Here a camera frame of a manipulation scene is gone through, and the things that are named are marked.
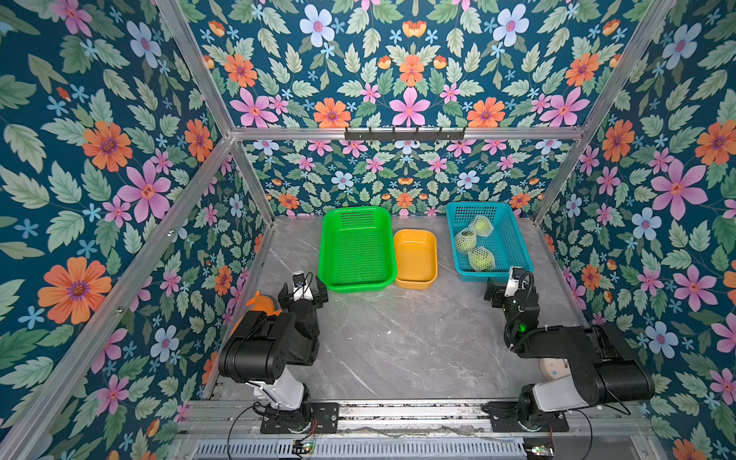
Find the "blue plastic basket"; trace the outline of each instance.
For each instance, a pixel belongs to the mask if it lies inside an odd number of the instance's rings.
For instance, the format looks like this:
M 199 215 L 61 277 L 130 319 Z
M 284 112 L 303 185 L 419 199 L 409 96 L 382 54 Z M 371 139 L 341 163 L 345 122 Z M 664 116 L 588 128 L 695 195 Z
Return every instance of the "blue plastic basket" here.
M 496 266 L 492 272 L 474 272 L 467 254 L 460 254 L 455 247 L 455 235 L 467 227 L 475 216 L 485 216 L 493 224 L 493 233 L 486 238 L 478 237 L 478 246 L 493 253 Z M 509 268 L 520 266 L 529 272 L 534 271 L 524 238 L 511 206 L 494 202 L 457 202 L 447 205 L 447 223 L 450 225 L 450 241 L 453 245 L 455 269 L 460 281 L 506 282 Z

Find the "marble surface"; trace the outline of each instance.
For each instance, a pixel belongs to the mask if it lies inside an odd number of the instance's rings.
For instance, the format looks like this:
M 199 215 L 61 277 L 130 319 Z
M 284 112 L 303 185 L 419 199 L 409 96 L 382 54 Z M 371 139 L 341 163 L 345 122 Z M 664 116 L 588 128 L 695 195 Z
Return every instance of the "marble surface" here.
M 519 225 L 542 300 L 540 324 L 580 319 L 530 219 Z M 424 291 L 392 284 L 380 292 L 336 294 L 318 310 L 316 362 L 292 366 L 313 399 L 516 397 L 543 381 L 536 359 L 521 359 L 503 343 L 503 313 L 483 301 L 484 283 L 463 283 L 455 271 L 447 219 L 393 218 L 393 228 L 430 230 L 437 238 L 439 275 Z M 278 219 L 258 286 L 276 297 L 291 273 L 317 272 L 322 220 Z M 213 397 L 252 399 L 252 390 L 220 377 Z

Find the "vent grille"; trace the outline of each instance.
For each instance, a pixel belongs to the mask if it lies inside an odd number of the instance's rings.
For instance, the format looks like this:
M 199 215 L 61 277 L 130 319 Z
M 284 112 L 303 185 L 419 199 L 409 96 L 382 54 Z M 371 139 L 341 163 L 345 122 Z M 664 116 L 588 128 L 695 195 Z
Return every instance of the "vent grille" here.
M 525 459 L 522 439 L 318 439 L 312 459 Z M 291 439 L 232 439 L 233 459 L 295 459 Z M 227 459 L 227 440 L 202 439 L 196 460 Z

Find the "orange plastic tray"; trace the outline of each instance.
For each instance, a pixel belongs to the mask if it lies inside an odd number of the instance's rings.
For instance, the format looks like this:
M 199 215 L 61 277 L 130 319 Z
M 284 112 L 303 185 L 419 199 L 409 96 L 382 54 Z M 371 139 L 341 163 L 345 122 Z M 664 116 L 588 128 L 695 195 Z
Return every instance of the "orange plastic tray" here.
M 437 279 L 437 239 L 432 232 L 405 228 L 394 234 L 396 286 L 428 289 Z

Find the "green plastic basket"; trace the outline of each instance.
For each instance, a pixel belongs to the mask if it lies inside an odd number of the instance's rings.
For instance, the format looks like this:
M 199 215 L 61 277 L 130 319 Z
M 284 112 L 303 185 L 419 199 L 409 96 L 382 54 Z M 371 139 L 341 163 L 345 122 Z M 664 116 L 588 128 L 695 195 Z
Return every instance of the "green plastic basket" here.
M 322 221 L 319 279 L 339 293 L 380 291 L 396 278 L 391 214 L 378 206 L 335 209 Z

